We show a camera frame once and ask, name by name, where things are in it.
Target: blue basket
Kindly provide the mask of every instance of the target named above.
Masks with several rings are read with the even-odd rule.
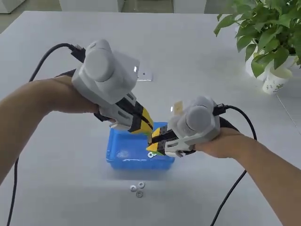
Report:
[[[154,130],[167,125],[155,122]],[[143,134],[130,134],[127,131],[111,129],[107,147],[107,162],[117,170],[168,170],[173,157],[156,155],[148,157],[147,137]]]

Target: white flower pot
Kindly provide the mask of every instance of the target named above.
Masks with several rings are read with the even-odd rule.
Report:
[[[292,76],[292,72],[287,68],[279,67],[275,70],[272,67],[269,70],[262,90],[268,94],[276,94]]]

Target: trigger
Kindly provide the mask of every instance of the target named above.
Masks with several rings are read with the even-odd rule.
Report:
[[[101,115],[99,112],[94,113],[94,116],[96,118],[98,118],[100,121],[108,121],[108,120],[111,119],[111,118],[108,118],[108,117],[105,117],[105,116]]]

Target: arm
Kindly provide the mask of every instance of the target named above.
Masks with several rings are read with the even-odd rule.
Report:
[[[204,145],[196,145],[213,157],[234,158],[250,174],[284,226],[300,221],[301,170],[272,153],[259,142],[232,129]]]
[[[41,120],[51,111],[96,113],[98,107],[83,98],[71,78],[25,84],[0,102],[0,184]]]

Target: floor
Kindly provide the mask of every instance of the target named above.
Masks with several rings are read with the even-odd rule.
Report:
[[[205,13],[230,13],[227,9],[231,0],[207,0]],[[61,11],[59,0],[26,0],[11,14],[0,14],[2,33],[23,11]],[[172,0],[125,0],[122,12],[173,13]]]

